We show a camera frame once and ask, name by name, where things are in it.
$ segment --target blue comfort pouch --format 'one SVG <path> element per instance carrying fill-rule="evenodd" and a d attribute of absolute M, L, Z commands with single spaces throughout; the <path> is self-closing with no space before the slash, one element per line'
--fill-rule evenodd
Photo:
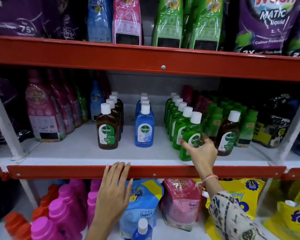
<path fill-rule="evenodd" d="M 164 194 L 164 188 L 156 179 L 134 180 L 128 208 L 119 220 L 123 239 L 131 239 L 141 218 L 146 218 L 153 228 L 156 225 L 156 207 Z"/>
<path fill-rule="evenodd" d="M 111 0 L 88 0 L 88 40 L 112 43 Z"/>

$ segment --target shelf post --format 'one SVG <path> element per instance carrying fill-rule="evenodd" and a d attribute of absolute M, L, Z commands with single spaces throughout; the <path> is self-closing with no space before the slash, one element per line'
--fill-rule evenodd
<path fill-rule="evenodd" d="M 278 147 L 278 161 L 274 161 L 272 158 L 272 161 L 276 165 L 283 165 L 284 160 L 288 156 L 288 153 L 290 152 L 294 142 L 296 141 L 296 138 L 300 132 L 300 106 L 298 108 L 298 111 L 296 112 L 296 115 L 294 116 L 293 120 L 291 121 L 291 124 L 288 128 L 288 131 L 284 138 L 282 139 L 279 147 Z"/>
<path fill-rule="evenodd" d="M 0 131 L 6 140 L 12 156 L 15 160 L 19 160 L 27 156 L 28 152 L 24 152 L 18 137 L 12 127 L 11 121 L 0 99 Z"/>
<path fill-rule="evenodd" d="M 39 207 L 40 195 L 36 189 L 36 186 L 33 180 L 20 179 L 20 183 L 24 189 L 25 194 L 27 195 L 33 209 Z"/>

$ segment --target magenta bottle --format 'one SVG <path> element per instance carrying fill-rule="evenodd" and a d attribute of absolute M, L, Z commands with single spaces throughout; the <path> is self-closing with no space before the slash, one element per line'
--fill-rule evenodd
<path fill-rule="evenodd" d="M 52 91 L 61 107 L 61 114 L 65 124 L 66 133 L 70 134 L 75 130 L 75 124 L 67 92 L 64 87 L 58 84 L 54 71 L 51 68 L 47 68 L 47 73 Z"/>
<path fill-rule="evenodd" d="M 62 199 L 63 202 L 69 207 L 71 214 L 75 216 L 80 232 L 82 232 L 87 226 L 87 220 L 84 217 L 85 214 L 80 207 L 75 190 L 71 185 L 64 184 L 59 188 L 59 199 Z"/>
<path fill-rule="evenodd" d="M 91 226 L 96 211 L 97 196 L 98 192 L 88 193 L 88 228 Z"/>
<path fill-rule="evenodd" d="M 68 94 L 68 99 L 71 103 L 71 109 L 74 117 L 74 124 L 76 127 L 79 127 L 82 125 L 82 112 L 81 112 L 81 107 L 80 107 L 78 97 L 74 92 L 73 88 L 66 80 L 65 74 L 62 69 L 59 69 L 59 74 L 60 74 L 61 83 L 64 85 L 64 88 L 66 89 Z"/>
<path fill-rule="evenodd" d="M 75 190 L 79 204 L 85 214 L 85 219 L 87 219 L 87 210 L 88 210 L 88 193 L 86 191 L 86 185 L 82 179 L 70 179 L 69 183 L 72 188 Z"/>
<path fill-rule="evenodd" d="M 101 186 L 101 179 L 92 179 L 90 185 L 90 191 L 98 192 Z"/>
<path fill-rule="evenodd" d="M 82 240 L 75 216 L 61 199 L 55 199 L 50 203 L 49 218 L 56 224 L 64 240 Z"/>
<path fill-rule="evenodd" d="M 35 138 L 40 142 L 58 142 L 66 137 L 65 124 L 51 88 L 36 69 L 29 69 L 29 84 L 25 91 L 28 116 Z"/>
<path fill-rule="evenodd" d="M 39 217 L 31 226 L 32 240 L 64 240 L 56 225 L 48 217 Z"/>

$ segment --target sleeve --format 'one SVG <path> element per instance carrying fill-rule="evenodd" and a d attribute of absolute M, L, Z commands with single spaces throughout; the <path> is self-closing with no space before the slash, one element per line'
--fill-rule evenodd
<path fill-rule="evenodd" d="M 267 240 L 258 224 L 247 216 L 228 192 L 214 195 L 209 211 L 224 240 Z"/>

